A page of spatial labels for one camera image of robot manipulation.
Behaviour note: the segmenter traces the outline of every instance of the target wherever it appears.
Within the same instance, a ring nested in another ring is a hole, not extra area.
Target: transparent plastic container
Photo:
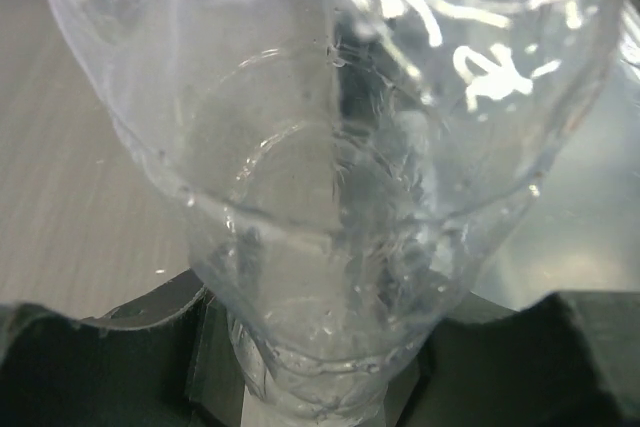
[[[596,99],[623,0],[49,0],[274,422],[352,426]]]

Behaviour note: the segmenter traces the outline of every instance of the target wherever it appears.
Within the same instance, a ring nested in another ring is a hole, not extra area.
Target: shiny metal surface
[[[519,308],[555,289],[640,290],[636,90],[614,72],[478,293]],[[0,302],[101,315],[186,266],[45,0],[0,0]]]
[[[45,0],[0,0],[0,302],[102,315],[186,269],[181,239]]]

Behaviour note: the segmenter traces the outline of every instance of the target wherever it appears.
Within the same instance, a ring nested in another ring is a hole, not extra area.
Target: table surface
[[[640,291],[640,109],[618,69],[477,291]],[[0,302],[99,316],[187,267],[45,0],[0,0]]]

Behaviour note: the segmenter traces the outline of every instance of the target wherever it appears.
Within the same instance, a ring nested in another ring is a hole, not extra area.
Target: metallic surface
[[[640,86],[616,70],[477,291],[640,290]],[[0,0],[0,302],[101,315],[186,269],[45,0]]]

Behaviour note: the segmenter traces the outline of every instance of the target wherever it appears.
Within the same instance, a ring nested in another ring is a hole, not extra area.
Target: gray table
[[[631,87],[613,76],[479,293],[517,308],[559,288],[640,290]],[[45,0],[0,0],[0,302],[100,315],[185,268],[180,232],[116,139]]]

